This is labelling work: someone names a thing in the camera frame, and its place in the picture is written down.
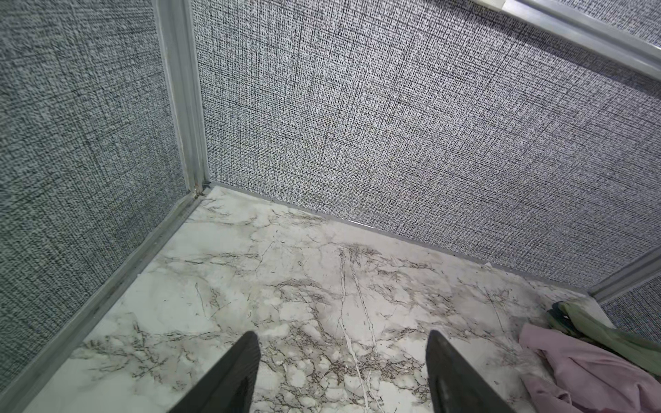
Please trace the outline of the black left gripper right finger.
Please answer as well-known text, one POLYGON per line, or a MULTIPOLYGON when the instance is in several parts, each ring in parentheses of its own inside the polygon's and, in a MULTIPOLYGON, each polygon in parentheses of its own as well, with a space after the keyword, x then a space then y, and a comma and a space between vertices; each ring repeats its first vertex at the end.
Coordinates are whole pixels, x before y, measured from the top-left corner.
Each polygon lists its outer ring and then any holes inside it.
POLYGON ((513 412, 438 330, 428 336, 425 361, 435 413, 513 412))

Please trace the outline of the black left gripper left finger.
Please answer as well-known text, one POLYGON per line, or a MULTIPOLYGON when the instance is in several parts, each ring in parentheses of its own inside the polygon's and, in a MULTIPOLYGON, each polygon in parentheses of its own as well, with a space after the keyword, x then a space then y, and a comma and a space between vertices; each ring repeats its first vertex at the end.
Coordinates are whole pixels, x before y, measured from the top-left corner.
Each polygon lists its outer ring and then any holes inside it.
POLYGON ((170 412, 249 412, 260 361, 258 335, 248 331, 170 412))

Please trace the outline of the light pink cloth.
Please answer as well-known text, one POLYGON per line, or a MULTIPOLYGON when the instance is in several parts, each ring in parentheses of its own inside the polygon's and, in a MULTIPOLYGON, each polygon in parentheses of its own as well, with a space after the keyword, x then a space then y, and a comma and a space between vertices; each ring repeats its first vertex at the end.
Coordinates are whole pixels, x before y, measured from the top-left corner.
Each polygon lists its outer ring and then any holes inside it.
POLYGON ((642 337, 608 330, 611 350, 526 324, 519 343, 542 353, 555 382, 523 375, 538 412, 659 412, 660 346, 642 337))

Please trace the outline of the green cloth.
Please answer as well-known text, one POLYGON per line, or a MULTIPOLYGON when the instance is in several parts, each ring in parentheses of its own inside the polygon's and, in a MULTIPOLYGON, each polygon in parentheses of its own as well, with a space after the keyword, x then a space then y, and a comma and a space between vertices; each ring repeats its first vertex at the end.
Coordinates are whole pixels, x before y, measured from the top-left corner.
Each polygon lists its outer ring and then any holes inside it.
POLYGON ((546 311, 545 317, 552 329, 607 349, 660 378, 659 344, 609 327, 575 303, 556 302, 546 311))

